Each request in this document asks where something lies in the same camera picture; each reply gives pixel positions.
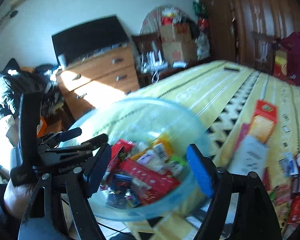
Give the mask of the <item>person's left hand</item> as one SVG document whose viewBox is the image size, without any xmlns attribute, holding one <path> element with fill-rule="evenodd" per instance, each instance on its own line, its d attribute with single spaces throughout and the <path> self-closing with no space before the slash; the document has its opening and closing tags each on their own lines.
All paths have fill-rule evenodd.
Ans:
<svg viewBox="0 0 300 240">
<path fill-rule="evenodd" d="M 14 218 L 21 220 L 32 196 L 36 184 L 14 186 L 9 180 L 4 193 L 4 206 Z"/>
</svg>

